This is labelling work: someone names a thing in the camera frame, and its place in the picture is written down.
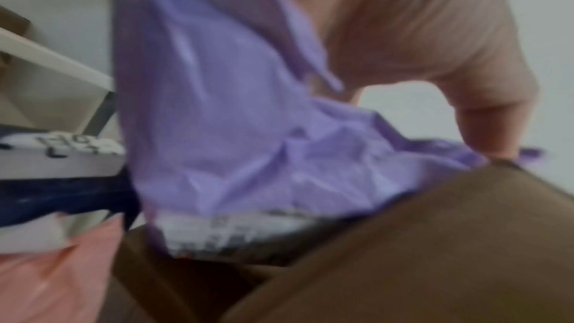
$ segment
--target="hand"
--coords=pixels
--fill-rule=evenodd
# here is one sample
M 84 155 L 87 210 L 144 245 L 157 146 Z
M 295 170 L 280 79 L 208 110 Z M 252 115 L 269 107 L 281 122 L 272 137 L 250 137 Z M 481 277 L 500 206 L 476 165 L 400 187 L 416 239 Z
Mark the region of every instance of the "hand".
M 507 0 L 295 0 L 309 15 L 346 97 L 426 80 L 454 107 L 465 142 L 492 158 L 518 153 L 537 99 Z

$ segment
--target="cardboard box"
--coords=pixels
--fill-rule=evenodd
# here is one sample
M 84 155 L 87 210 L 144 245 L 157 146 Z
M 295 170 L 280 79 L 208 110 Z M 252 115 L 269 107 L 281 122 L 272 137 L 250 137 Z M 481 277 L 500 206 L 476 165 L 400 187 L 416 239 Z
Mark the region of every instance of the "cardboard box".
M 465 173 L 352 227 L 223 321 L 574 321 L 573 202 L 511 165 Z M 251 290 L 231 266 L 130 244 L 114 273 L 157 322 L 214 322 Z M 218 291 L 234 295 L 222 303 Z M 204 314 L 206 306 L 221 311 Z

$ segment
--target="white wall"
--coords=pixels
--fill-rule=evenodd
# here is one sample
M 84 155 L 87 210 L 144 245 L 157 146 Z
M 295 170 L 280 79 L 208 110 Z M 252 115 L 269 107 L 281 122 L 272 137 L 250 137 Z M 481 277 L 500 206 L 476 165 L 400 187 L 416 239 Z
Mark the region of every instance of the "white wall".
M 0 0 L 0 5 L 32 22 L 28 38 L 110 72 L 109 0 Z M 34 125 L 67 131 L 81 127 L 106 94 L 22 60 L 15 60 L 0 89 Z
M 574 0 L 511 0 L 542 101 L 525 145 L 549 152 L 534 171 L 574 192 Z M 427 84 L 367 90 L 361 105 L 378 110 L 410 137 L 460 139 L 451 108 Z

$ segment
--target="purple package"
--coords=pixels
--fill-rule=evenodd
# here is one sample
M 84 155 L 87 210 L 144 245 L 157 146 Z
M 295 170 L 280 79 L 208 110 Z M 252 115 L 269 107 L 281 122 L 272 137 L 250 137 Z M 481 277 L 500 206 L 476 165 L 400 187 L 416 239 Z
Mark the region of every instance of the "purple package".
M 368 214 L 486 163 L 312 97 L 310 74 L 342 83 L 291 0 L 115 0 L 114 66 L 128 163 L 152 220 Z

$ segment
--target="pink package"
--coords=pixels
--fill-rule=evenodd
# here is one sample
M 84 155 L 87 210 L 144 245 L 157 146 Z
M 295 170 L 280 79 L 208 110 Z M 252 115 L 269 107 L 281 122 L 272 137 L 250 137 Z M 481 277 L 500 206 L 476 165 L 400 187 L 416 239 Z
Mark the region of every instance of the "pink package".
M 113 217 L 65 248 L 0 255 L 2 323 L 94 322 L 121 236 L 121 217 Z

